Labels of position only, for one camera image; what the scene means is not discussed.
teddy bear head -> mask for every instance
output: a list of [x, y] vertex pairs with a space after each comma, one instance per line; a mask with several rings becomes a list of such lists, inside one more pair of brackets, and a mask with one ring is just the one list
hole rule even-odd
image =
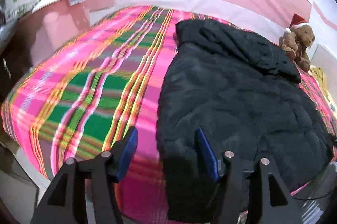
[[295, 39], [302, 42], [306, 47], [310, 47], [315, 40], [315, 35], [309, 25], [303, 25], [298, 28], [292, 27], [291, 31], [296, 34]]

santa hat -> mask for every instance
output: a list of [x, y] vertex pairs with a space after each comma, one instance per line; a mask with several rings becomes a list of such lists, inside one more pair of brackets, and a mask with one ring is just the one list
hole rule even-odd
[[292, 22], [290, 23], [290, 28], [300, 28], [304, 25], [309, 25], [309, 23], [302, 18], [300, 15], [294, 14]]

bed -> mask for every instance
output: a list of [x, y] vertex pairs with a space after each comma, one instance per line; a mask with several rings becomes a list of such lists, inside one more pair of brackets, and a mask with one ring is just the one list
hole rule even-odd
[[[170, 222], [156, 148], [158, 98], [176, 54], [175, 24], [210, 17], [158, 6], [129, 6], [106, 16], [16, 84], [1, 109], [7, 134], [52, 180], [67, 158], [93, 158], [136, 126], [137, 151], [116, 189], [119, 208], [140, 223]], [[301, 88], [334, 135], [335, 120], [317, 82], [299, 71]]]

jacket hood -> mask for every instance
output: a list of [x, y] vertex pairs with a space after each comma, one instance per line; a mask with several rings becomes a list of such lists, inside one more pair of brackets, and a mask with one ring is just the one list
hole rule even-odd
[[178, 47], [193, 43], [212, 54], [232, 55], [266, 75], [280, 75], [294, 83], [301, 76], [285, 52], [257, 33], [235, 29], [213, 19], [176, 24]]

black cable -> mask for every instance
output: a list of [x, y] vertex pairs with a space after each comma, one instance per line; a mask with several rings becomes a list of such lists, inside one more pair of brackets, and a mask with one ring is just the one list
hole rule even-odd
[[327, 193], [326, 195], [324, 195], [324, 196], [321, 196], [321, 197], [308, 198], [308, 199], [305, 199], [305, 198], [296, 198], [296, 197], [293, 197], [293, 199], [296, 199], [296, 200], [302, 200], [302, 201], [311, 201], [311, 200], [317, 200], [317, 199], [325, 198], [325, 197], [327, 197], [328, 195], [331, 195], [333, 192], [334, 192], [334, 190], [333, 190], [333, 191], [330, 191], [329, 193]]

